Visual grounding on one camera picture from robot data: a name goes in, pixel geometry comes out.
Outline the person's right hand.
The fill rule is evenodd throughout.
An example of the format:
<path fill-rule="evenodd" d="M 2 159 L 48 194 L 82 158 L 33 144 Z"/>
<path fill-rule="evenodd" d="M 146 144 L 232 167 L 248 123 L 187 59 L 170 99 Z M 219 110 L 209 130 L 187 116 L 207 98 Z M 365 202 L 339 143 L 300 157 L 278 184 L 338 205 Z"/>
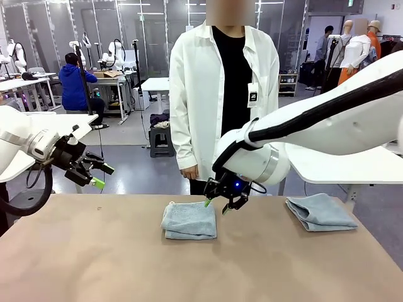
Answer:
<path fill-rule="evenodd" d="M 188 180 L 197 180 L 199 177 L 198 166 L 181 169 L 181 175 Z"/>

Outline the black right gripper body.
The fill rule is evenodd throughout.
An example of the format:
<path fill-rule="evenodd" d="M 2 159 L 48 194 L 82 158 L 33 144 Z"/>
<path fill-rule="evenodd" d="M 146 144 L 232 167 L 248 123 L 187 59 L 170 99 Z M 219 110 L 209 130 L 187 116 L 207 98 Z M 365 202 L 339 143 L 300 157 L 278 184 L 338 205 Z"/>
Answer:
<path fill-rule="evenodd" d="M 242 193 L 249 194 L 251 182 L 241 179 L 233 172 L 223 172 L 209 177 L 203 195 L 208 199 L 225 197 L 227 199 L 240 197 Z"/>

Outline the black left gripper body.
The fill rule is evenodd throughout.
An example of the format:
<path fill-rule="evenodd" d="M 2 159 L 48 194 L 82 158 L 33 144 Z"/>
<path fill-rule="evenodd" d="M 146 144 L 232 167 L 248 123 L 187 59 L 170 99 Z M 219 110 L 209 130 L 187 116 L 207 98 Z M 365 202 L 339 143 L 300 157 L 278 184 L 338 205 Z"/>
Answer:
<path fill-rule="evenodd" d="M 79 186 L 88 185 L 92 180 L 91 161 L 84 155 L 86 146 L 77 142 L 69 144 L 72 135 L 61 137 L 52 152 L 52 165 L 65 171 L 64 176 Z"/>

